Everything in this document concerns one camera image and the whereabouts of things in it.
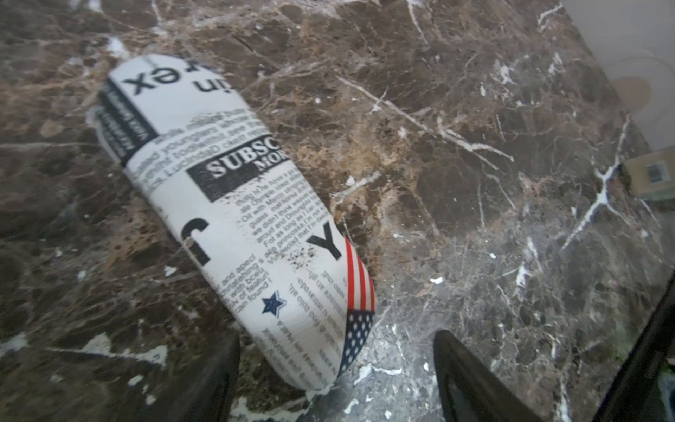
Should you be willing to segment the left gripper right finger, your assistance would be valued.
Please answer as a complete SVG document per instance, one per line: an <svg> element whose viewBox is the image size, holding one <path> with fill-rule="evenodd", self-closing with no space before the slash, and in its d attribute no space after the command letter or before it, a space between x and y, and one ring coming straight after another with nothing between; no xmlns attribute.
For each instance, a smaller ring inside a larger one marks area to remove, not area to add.
<svg viewBox="0 0 675 422"><path fill-rule="evenodd" d="M436 332L433 353L446 421L541 420L452 332Z"/></svg>

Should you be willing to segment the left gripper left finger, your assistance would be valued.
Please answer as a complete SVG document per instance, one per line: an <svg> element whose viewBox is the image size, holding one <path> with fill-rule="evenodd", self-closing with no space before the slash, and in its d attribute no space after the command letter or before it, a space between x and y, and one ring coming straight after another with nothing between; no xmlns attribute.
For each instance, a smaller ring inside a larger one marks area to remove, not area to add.
<svg viewBox="0 0 675 422"><path fill-rule="evenodd" d="M236 395L241 360L236 332L223 338L193 362L136 421L226 421Z"/></svg>

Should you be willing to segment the newspaper print eyeglass case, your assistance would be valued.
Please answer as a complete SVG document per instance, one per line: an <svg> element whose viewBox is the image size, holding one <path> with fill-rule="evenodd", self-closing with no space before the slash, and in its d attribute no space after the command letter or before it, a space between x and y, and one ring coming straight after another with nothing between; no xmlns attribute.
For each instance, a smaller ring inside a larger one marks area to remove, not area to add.
<svg viewBox="0 0 675 422"><path fill-rule="evenodd" d="M290 156L227 80L148 55L99 93L104 149L276 373L321 390L374 325L374 283Z"/></svg>

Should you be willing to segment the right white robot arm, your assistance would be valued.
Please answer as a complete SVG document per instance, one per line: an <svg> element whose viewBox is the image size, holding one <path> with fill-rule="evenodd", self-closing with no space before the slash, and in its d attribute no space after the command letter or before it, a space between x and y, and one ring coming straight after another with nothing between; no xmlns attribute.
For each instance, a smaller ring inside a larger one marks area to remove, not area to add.
<svg viewBox="0 0 675 422"><path fill-rule="evenodd" d="M674 343L674 278L594 415L595 421L636 421Z"/></svg>

